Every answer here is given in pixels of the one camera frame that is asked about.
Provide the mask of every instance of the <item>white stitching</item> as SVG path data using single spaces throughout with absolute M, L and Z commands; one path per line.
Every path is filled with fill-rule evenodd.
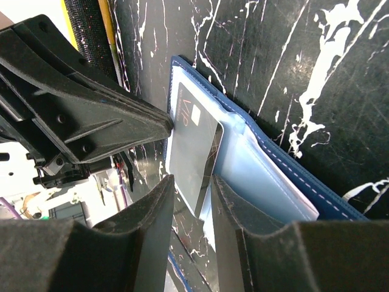
M 178 64 L 178 66 L 180 66 L 183 70 L 185 70 L 185 72 L 187 72 L 187 73 L 190 74 L 193 78 L 196 79 L 196 77 L 193 76 L 190 72 L 188 72 L 184 67 L 182 67 L 182 65 L 181 65 L 180 63 L 178 63 L 176 60 L 173 60 L 172 65 L 175 65 L 175 64 Z M 204 85 L 202 85 L 201 83 L 199 83 L 199 85 L 200 85 L 201 87 L 203 87 L 207 92 L 209 92 L 209 93 L 212 95 L 212 93 L 211 93 Z M 229 110 L 234 111 L 233 108 L 231 108 L 231 106 L 229 106 L 228 104 L 226 104 L 223 100 L 219 100 L 219 101 L 220 101 L 221 103 L 223 103 Z M 262 143 L 262 147 L 263 147 L 264 149 L 266 149 L 267 152 L 272 153 L 269 149 L 267 149 L 267 147 L 266 147 L 265 144 L 264 144 L 264 141 L 262 140 L 261 137 L 259 137 L 259 135 L 256 134 L 256 132 L 254 131 L 254 129 L 252 128 L 252 126 L 251 126 L 250 124 L 246 124 L 246 125 L 252 130 L 252 132 L 253 132 L 253 134 L 255 135 L 255 137 Z M 298 177 L 302 182 L 304 182 L 305 185 L 306 185 L 307 187 L 309 187 L 315 194 L 318 195 L 317 191 L 316 191 L 315 189 L 313 189 L 309 184 L 307 184 L 301 177 L 299 177 L 299 175 L 296 174 L 290 167 L 288 167 L 288 166 L 287 166 L 285 163 L 283 163 L 283 162 L 282 162 L 282 165 L 285 166 L 285 167 L 287 167 L 287 169 L 288 169 L 290 172 L 292 172 L 296 177 Z M 328 200 L 326 200 L 326 199 L 324 198 L 324 196 L 322 196 L 321 194 L 319 194 L 319 198 L 322 198 L 322 199 L 325 200 L 328 204 L 332 205 L 331 202 L 328 201 Z M 339 210 L 337 207 L 335 207 L 334 205 L 332 205 L 332 206 L 334 207 L 334 209 L 335 209 L 336 211 L 340 212 L 340 210 Z M 341 214 L 342 214 L 344 217 L 346 217 L 347 219 L 349 219 L 349 220 L 352 221 L 352 219 L 350 219 L 349 216 L 347 216 L 347 215 L 344 214 L 343 212 L 341 212 Z

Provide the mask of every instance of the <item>black marble surface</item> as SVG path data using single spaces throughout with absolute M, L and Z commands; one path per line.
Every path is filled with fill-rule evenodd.
M 110 2 L 123 79 L 138 97 L 165 110 L 170 57 L 181 55 L 333 191 L 368 218 L 389 217 L 388 0 Z M 134 150 L 151 187 L 162 149 Z M 216 291 L 202 223 L 179 197 L 175 212 Z

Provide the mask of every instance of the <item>cable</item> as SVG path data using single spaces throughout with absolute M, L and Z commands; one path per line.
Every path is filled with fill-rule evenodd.
M 3 204 L 16 219 L 23 219 L 22 216 L 20 216 L 20 214 L 15 210 L 15 208 L 10 203 L 8 203 L 5 198 L 0 197 L 0 203 Z
M 192 288 L 190 288 L 188 281 L 186 280 L 184 274 L 180 270 L 180 267 L 178 266 L 176 259 L 174 258 L 171 251 L 168 253 L 168 258 L 170 259 L 170 262 L 173 264 L 173 269 L 176 272 L 176 275 L 180 278 L 181 282 L 184 284 L 186 292 L 192 292 Z

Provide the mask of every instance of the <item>mechanical part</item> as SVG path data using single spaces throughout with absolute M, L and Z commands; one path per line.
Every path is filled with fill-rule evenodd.
M 102 160 L 99 160 L 99 161 L 96 161 L 93 163 L 89 163 L 88 167 L 89 167 L 90 174 L 104 172 L 104 171 L 112 168 L 111 167 L 111 160 L 110 160 L 110 158 L 104 158 Z
M 163 291 L 173 199 L 174 178 L 168 176 L 96 225 L 99 231 L 68 220 L 0 222 L 1 286 L 6 291 Z
M 217 176 L 212 215 L 222 292 L 383 291 L 389 285 L 386 221 L 283 227 Z
M 0 48 L 0 136 L 20 142 L 46 174 L 34 183 L 82 179 L 83 164 L 170 135 L 168 114 L 90 66 L 46 16 L 0 31 L 0 41 L 9 44 Z
M 10 153 L 0 153 L 0 161 L 9 161 Z

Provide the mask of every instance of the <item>screw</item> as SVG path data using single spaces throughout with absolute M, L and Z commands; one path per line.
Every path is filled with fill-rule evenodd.
M 89 145 L 84 145 L 83 146 L 83 148 L 82 148 L 82 150 L 85 152 L 85 153 L 88 153 L 89 151 L 90 151 L 90 147 L 89 147 Z
M 57 115 L 57 121 L 58 121 L 58 123 L 65 123 L 66 118 L 63 114 L 59 114 L 59 115 Z
M 63 165 L 63 159 L 62 158 L 58 158 L 56 163 L 57 163 L 58 166 Z

